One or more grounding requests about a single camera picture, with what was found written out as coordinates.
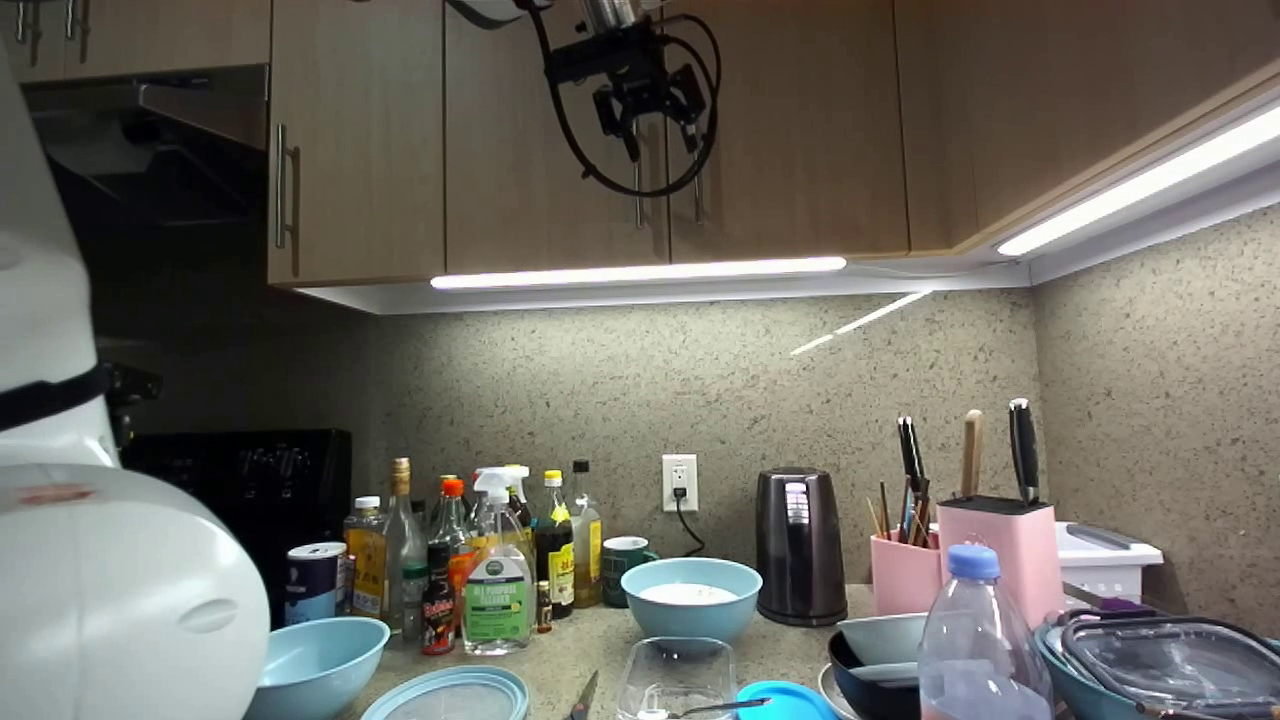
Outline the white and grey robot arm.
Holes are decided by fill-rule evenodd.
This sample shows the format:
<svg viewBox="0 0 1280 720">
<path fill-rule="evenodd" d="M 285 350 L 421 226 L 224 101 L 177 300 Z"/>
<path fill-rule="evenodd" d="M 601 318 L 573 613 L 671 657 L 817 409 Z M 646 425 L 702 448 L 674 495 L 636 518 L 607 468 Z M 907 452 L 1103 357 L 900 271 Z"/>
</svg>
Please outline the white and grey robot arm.
<svg viewBox="0 0 1280 720">
<path fill-rule="evenodd" d="M 119 463 L 90 280 L 0 58 L 0 720 L 340 720 L 267 698 L 275 619 L 211 508 Z"/>
</svg>

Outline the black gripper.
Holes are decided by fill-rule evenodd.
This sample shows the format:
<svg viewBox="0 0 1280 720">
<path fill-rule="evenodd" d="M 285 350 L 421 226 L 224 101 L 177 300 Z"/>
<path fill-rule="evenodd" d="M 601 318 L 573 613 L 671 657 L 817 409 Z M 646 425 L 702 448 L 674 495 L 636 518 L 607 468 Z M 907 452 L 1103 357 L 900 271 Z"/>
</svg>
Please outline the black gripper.
<svg viewBox="0 0 1280 720">
<path fill-rule="evenodd" d="M 710 151 L 710 66 L 685 40 L 666 35 L 657 19 L 604 28 L 587 40 L 546 48 L 544 80 L 558 136 L 582 156 L 558 87 L 601 80 L 592 114 L 604 136 L 638 156 L 636 126 L 643 116 L 666 120 L 685 151 L 702 160 Z"/>
</svg>

